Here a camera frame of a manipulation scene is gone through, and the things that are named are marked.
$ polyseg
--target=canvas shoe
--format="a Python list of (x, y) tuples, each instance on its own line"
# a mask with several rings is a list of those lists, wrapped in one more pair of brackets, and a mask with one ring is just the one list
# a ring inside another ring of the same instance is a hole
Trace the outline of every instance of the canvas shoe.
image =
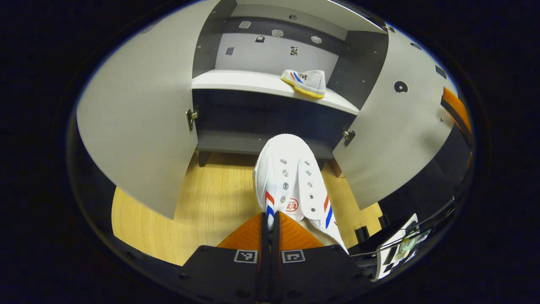
[(281, 75), (281, 80), (294, 86), (294, 90), (313, 98), (324, 98), (326, 92), (325, 72), (321, 70), (311, 70), (297, 72), (285, 70)]
[(269, 230), (277, 211), (296, 222), (305, 217), (347, 252), (315, 156), (301, 138), (280, 134), (268, 140), (255, 164), (253, 180)]

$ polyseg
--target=white shelf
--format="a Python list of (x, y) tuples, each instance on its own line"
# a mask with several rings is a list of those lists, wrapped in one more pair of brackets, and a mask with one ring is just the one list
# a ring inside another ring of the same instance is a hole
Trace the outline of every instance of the white shelf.
[(330, 108), (358, 115), (357, 107), (336, 92), (326, 89), (325, 97), (315, 99), (299, 94), (278, 75), (235, 70), (211, 70), (195, 77), (192, 89), (226, 89), (267, 93), (325, 105)]

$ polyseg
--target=cabinet door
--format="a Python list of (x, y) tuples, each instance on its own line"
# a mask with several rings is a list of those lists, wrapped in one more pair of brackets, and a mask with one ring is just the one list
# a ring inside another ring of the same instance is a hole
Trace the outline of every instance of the cabinet door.
[(441, 106), (444, 87), (457, 93), (450, 77), (438, 74), (437, 61), (399, 30), (389, 32), (388, 40), (379, 78), (349, 128), (356, 136), (347, 147), (342, 139), (333, 151), (360, 209), (413, 178), (441, 149), (454, 124)]
[(217, 2), (186, 6), (131, 37), (97, 68), (77, 105), (81, 138), (100, 170), (169, 218), (197, 146), (186, 122), (193, 55)]

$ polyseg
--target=wood grain surface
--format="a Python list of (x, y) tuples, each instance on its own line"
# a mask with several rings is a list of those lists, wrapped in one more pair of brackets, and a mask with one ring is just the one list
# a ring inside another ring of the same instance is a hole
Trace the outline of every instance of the wood grain surface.
[[(174, 220), (117, 188), (111, 215), (114, 235), (145, 254), (183, 265), (197, 247), (216, 246), (261, 212), (251, 178), (256, 155), (212, 153), (202, 168), (198, 158), (196, 151), (180, 189)], [(346, 178), (337, 178), (330, 166), (325, 166), (322, 176), (347, 247), (357, 244), (355, 229), (367, 226), (370, 235), (381, 229), (377, 203), (360, 211)], [(309, 223), (302, 225), (323, 244), (331, 242)]]

